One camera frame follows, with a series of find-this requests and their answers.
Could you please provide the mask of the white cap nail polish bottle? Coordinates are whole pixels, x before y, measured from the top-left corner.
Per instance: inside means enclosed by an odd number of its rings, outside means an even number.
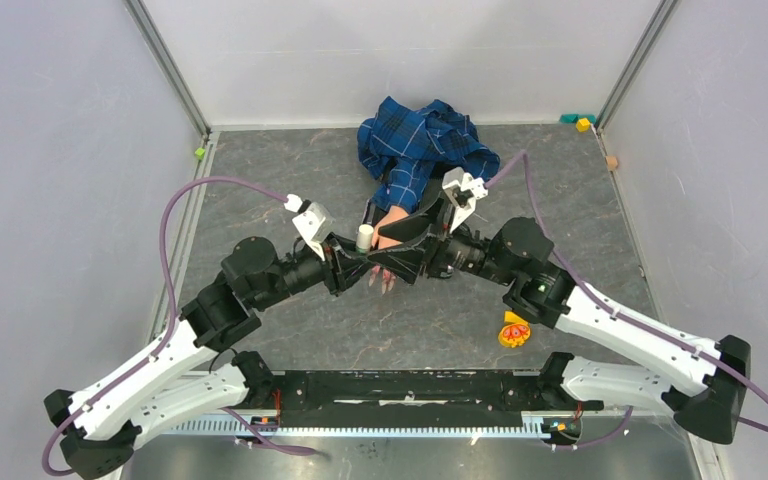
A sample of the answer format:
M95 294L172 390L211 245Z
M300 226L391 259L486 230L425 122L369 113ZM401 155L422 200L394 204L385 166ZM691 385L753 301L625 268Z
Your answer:
M372 248L375 229L370 224L361 224L357 229L355 250L360 254L366 254Z

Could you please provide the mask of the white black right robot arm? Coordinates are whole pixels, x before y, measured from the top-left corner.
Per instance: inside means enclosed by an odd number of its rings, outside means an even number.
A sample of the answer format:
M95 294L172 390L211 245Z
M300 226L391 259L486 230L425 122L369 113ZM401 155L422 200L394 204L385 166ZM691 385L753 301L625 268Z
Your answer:
M407 283L448 267L508 288L510 311L531 324L593 341L628 360L602 365L555 354L537 382L540 400L562 408L573 399L666 412L687 432L712 443L733 442L751 366L751 346L677 330L629 309L550 261L554 244L529 217L507 220L492 238L461 223L444 199L384 227L395 247L371 262Z

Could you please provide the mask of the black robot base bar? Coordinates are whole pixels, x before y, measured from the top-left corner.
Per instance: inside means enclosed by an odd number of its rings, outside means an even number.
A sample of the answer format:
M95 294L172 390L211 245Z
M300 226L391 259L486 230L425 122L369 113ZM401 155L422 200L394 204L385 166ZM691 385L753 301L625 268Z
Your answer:
M601 411L561 387L568 353L534 370L286 370L244 355L248 394L239 409L273 409L282 427L517 427L524 412Z

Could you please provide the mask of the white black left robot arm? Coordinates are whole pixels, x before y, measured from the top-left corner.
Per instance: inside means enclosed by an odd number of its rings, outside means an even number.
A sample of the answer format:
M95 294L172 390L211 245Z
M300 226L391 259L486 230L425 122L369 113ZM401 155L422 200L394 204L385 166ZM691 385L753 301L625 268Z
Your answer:
M259 313L318 284L338 295L372 267L374 230L355 240L330 235L284 257L271 241L240 241L212 283L181 308L160 337L96 383L56 390L44 405L56 427L65 474L99 479L119 469L160 434L203 414L246 403L266 405L274 381L261 357L241 352L228 364L181 383L195 367L231 350L260 327Z

